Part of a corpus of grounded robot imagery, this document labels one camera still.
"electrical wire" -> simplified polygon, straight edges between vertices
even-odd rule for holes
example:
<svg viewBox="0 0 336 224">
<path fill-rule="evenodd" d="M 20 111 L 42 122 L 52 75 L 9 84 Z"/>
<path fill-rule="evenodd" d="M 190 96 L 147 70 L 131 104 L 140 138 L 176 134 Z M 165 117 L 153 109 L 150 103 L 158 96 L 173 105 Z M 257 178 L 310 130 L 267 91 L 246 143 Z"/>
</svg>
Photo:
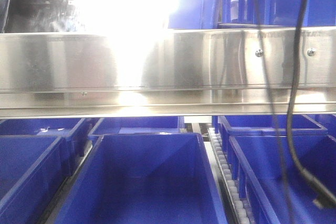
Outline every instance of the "electrical wire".
<svg viewBox="0 0 336 224">
<path fill-rule="evenodd" d="M 255 13 L 256 13 L 256 20 L 257 20 L 257 29 L 258 29 L 258 37 L 260 38 L 259 40 L 259 46 L 260 49 L 265 53 L 265 44 L 264 44 L 264 39 L 261 34 L 261 18 L 260 18 L 260 5 L 259 5 L 259 0 L 253 0 L 254 1 L 254 7 L 255 7 Z M 284 155 L 284 149 L 283 149 L 283 144 L 280 138 L 280 133 L 279 133 L 279 122 L 278 118 L 276 116 L 276 111 L 275 111 L 275 106 L 274 106 L 274 99 L 273 99 L 273 93 L 272 93 L 272 88 L 270 85 L 270 80 L 269 80 L 269 73 L 266 65 L 266 59 L 265 59 L 265 54 L 262 57 L 262 67 L 264 70 L 264 78 L 265 78 L 265 83 L 267 86 L 267 97 L 268 101 L 270 103 L 270 108 L 271 108 L 271 113 L 272 113 L 272 120 L 275 125 L 276 129 L 276 138 L 277 138 L 277 144 L 278 144 L 278 150 L 279 150 L 279 157 L 280 157 L 280 167 L 281 167 L 281 175 L 282 175 L 282 182 L 283 182 L 283 188 L 285 192 L 285 201 L 288 209 L 288 215 L 289 215 L 289 224 L 294 224 L 294 215 L 293 215 L 293 206 L 290 200 L 290 194 L 289 194 L 289 184 L 288 184 L 288 175 L 286 171 L 286 160 L 285 160 L 285 155 Z"/>
<path fill-rule="evenodd" d="M 300 37 L 301 28 L 303 25 L 304 14 L 306 12 L 308 0 L 301 0 L 300 11 L 298 15 L 294 43 L 293 43 L 293 77 L 292 77 L 292 88 L 290 92 L 290 99 L 287 111 L 287 141 L 290 150 L 290 154 L 294 161 L 296 168 L 299 170 L 302 177 L 306 180 L 307 184 L 318 193 L 318 198 L 314 200 L 314 203 L 319 207 L 336 207 L 336 197 L 335 195 L 327 189 L 327 187 L 319 181 L 313 174 L 311 174 L 306 168 L 301 164 L 293 143 L 292 134 L 292 122 L 293 122 L 293 110 L 295 105 L 296 94 L 299 86 L 300 79 Z"/>
</svg>

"screw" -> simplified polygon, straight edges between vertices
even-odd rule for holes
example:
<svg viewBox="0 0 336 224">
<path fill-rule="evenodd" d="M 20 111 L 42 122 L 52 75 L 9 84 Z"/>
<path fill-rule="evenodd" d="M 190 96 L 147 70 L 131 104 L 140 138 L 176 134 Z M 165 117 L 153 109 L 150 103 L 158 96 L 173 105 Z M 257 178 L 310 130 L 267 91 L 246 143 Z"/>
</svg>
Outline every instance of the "screw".
<svg viewBox="0 0 336 224">
<path fill-rule="evenodd" d="M 258 50 L 256 51 L 256 56 L 257 56 L 257 57 L 264 56 L 264 51 L 262 51 L 261 49 L 258 49 Z"/>
<path fill-rule="evenodd" d="M 316 49 L 315 48 L 310 48 L 307 51 L 308 56 L 314 56 L 316 54 Z"/>
</svg>

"bright light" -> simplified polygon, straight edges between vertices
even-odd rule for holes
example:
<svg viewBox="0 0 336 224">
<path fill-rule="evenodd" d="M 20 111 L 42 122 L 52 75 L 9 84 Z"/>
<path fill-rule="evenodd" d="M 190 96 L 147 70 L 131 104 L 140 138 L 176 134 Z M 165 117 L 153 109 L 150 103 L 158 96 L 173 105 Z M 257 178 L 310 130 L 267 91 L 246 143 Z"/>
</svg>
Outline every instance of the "bright light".
<svg viewBox="0 0 336 224">
<path fill-rule="evenodd" d="M 88 31 L 115 33 L 127 28 L 159 29 L 176 10 L 177 0 L 74 0 Z"/>
<path fill-rule="evenodd" d="M 119 105 L 122 106 L 143 106 L 147 105 L 147 98 L 133 91 L 122 91 L 118 97 Z"/>
<path fill-rule="evenodd" d="M 162 37 L 178 0 L 74 0 L 86 31 L 108 36 L 120 87 L 138 87 L 149 51 Z"/>
<path fill-rule="evenodd" d="M 322 112 L 326 110 L 326 97 L 323 93 L 300 94 L 295 99 L 295 110 L 306 112 Z"/>
</svg>

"metal frame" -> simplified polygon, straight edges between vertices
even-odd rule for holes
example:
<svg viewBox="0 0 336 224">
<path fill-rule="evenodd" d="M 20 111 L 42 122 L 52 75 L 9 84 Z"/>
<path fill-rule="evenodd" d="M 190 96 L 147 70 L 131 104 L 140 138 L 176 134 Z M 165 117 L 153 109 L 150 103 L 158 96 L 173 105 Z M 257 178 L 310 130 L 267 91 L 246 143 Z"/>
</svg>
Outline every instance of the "metal frame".
<svg viewBox="0 0 336 224">
<path fill-rule="evenodd" d="M 0 35 L 0 118 L 285 113 L 294 28 Z M 304 28 L 296 113 L 336 112 L 336 28 Z"/>
</svg>

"shelf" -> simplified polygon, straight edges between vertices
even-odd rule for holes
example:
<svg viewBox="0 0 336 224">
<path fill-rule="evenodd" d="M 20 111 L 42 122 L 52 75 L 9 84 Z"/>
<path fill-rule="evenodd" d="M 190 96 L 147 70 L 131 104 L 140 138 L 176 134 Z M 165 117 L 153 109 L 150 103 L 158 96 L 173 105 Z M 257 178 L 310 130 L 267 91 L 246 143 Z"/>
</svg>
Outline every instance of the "shelf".
<svg viewBox="0 0 336 224">
<path fill-rule="evenodd" d="M 0 118 L 270 113 L 264 58 L 286 112 L 294 28 L 168 30 L 148 46 L 140 35 L 1 34 Z M 303 29 L 295 113 L 336 112 L 335 38 Z"/>
</svg>

